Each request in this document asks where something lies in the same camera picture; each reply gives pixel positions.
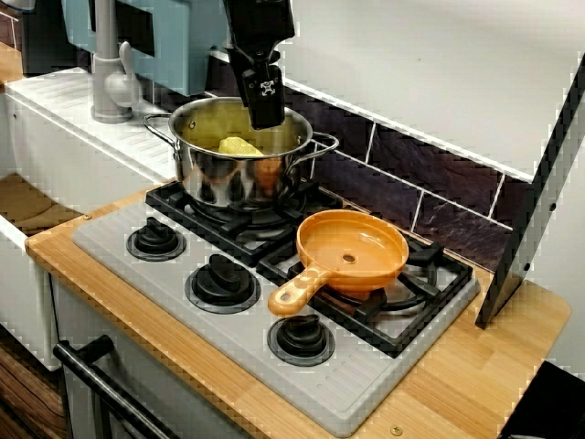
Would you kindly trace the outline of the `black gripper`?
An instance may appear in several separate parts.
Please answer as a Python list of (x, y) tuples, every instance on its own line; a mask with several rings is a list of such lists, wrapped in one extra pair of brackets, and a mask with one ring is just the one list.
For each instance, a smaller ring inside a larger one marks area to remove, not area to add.
[[(293, 13), (289, 1), (227, 0), (230, 45), (229, 64), (233, 70), (239, 96), (249, 110), (254, 130), (283, 124), (284, 90), (282, 72), (272, 64), (272, 53), (281, 42), (294, 37)], [(267, 67), (268, 78), (248, 69)]]

